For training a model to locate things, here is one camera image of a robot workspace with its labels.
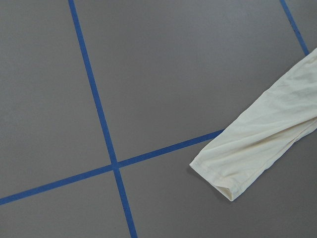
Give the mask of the cream long-sleeve printed shirt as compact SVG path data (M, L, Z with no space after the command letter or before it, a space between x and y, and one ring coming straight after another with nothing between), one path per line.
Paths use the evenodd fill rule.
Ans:
M190 167L233 201L316 127L317 53L312 51L207 144Z

